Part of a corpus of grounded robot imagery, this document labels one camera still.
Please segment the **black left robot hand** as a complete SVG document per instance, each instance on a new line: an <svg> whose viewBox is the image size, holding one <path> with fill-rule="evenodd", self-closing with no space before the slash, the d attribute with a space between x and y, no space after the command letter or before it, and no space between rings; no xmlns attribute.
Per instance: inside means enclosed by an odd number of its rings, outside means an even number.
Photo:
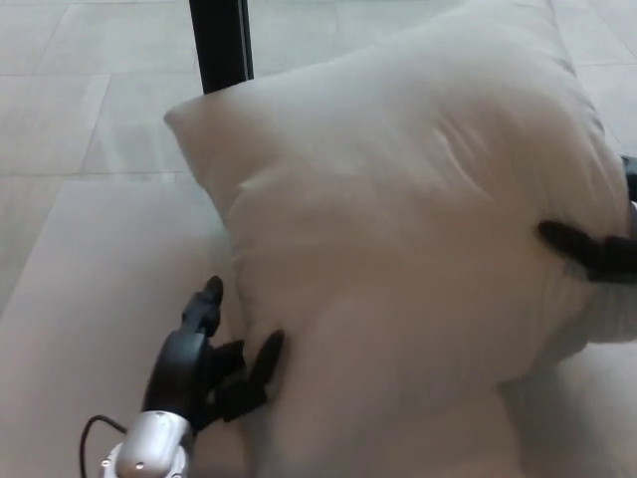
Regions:
<svg viewBox="0 0 637 478"><path fill-rule="evenodd" d="M242 340L212 346L223 294L217 276L193 294L182 312L181 326L162 345L142 401L144 411L179 415L195 433L217 420L240 418L268 401L267 385L285 342L283 331L271 333L250 369Z"/></svg>

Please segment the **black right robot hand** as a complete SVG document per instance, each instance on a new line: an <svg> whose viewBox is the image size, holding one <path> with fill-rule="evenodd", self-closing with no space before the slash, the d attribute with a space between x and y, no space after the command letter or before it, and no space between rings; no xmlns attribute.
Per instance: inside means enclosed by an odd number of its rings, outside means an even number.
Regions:
<svg viewBox="0 0 637 478"><path fill-rule="evenodd" d="M541 241L555 253L577 263L592 283L636 283L636 158L622 155L628 187L627 237L596 240L585 232L553 220L537 225Z"/></svg>

